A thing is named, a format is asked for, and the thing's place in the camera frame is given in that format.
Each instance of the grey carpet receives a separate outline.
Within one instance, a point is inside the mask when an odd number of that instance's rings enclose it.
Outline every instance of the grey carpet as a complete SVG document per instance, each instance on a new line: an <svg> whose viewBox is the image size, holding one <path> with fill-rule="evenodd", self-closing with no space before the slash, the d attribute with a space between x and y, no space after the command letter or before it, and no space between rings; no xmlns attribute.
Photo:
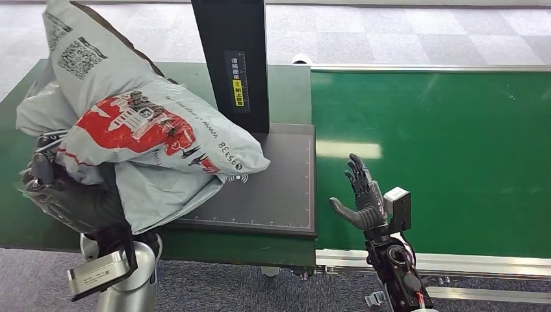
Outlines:
<svg viewBox="0 0 551 312"><path fill-rule="evenodd" d="M204 62L190 5L94 5L153 60ZM0 99L47 56L43 5L0 4ZM268 61L296 53L316 63L551 64L551 10L266 8ZM74 253L0 249L0 312L94 311L97 296L71 303L66 270ZM363 297L373 275L347 272L300 281L254 266L161 261L158 311L387 311ZM462 279L456 287L551 292L545 282ZM545 305L435 300L439 311L551 311Z"/></svg>

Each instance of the label sticker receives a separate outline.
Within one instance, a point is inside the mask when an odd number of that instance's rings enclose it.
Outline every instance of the label sticker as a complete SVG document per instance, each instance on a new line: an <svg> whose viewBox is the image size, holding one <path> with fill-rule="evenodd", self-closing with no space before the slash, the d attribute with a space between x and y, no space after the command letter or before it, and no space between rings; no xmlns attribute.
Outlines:
<svg viewBox="0 0 551 312"><path fill-rule="evenodd" d="M245 52L224 51L233 111L250 113Z"/></svg>

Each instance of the measurement ruler marking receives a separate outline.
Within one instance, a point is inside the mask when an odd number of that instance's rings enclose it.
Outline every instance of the measurement ruler marking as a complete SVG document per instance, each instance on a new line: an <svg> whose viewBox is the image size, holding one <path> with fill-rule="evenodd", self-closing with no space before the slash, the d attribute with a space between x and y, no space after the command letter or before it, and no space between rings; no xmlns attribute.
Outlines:
<svg viewBox="0 0 551 312"><path fill-rule="evenodd" d="M312 148L312 139L309 138L308 139L308 145L309 145L309 148L307 148L306 150L307 151L310 151L310 148ZM312 226L312 183L311 183L311 178L312 178L312 166L310 166L310 163L307 162L308 164L308 176L306 177L307 178L307 181L308 181L308 209L305 209L308 211L308 226L305 227L305 226L281 226L281 225L278 225L278 224L262 224L262 223L251 223L251 222L237 222L235 221L235 219L232 219L232 221L219 221L219 220L204 220L204 219L198 219L197 216L195 216L195 218L179 218L180 220L188 220L188 221L201 221L201 222L214 222L214 223L223 223L223 224L241 224L241 225L244 225L244 226L250 226L250 225L253 225L253 226L265 226L265 227L274 227L274 228L291 228L291 229L310 229L311 226Z"/></svg>
<svg viewBox="0 0 551 312"><path fill-rule="evenodd" d="M241 79L241 89L243 90L243 102L246 103L246 112L251 111L250 103L249 103L249 81L247 80L247 64L245 62L245 53L237 53L237 55L240 57L241 64L243 65L242 73L243 73L243 79Z"/></svg>

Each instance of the robotic arm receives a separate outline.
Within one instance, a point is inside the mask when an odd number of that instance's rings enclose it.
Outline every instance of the robotic arm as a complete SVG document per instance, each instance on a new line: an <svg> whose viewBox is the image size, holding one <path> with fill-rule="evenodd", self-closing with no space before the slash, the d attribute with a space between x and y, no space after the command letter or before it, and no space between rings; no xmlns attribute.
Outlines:
<svg viewBox="0 0 551 312"><path fill-rule="evenodd" d="M38 137L21 180L22 191L44 213L81 234L87 263L68 270L72 301L101 292L97 311L153 312L162 241L153 233L132 235L113 164L96 167L104 180L101 185L83 185L55 163L57 146L67 132Z"/></svg>
<svg viewBox="0 0 551 312"><path fill-rule="evenodd" d="M437 312L431 309L433 302L415 270L415 257L400 239L391 237L411 227L411 194L396 187L383 197L358 156L350 154L348 166L352 173L346 171L345 175L354 191L356 210L336 198L330 198L329 203L337 214L363 231L367 263L377 272L391 310Z"/></svg>

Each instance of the red cable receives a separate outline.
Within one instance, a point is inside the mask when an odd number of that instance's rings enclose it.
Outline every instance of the red cable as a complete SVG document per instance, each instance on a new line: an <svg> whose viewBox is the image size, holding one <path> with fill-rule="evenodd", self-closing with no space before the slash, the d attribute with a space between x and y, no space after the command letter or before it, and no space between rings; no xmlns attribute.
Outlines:
<svg viewBox="0 0 551 312"><path fill-rule="evenodd" d="M417 292L417 300L419 300L419 308L424 309L425 299L423 299L423 294L420 291Z"/></svg>

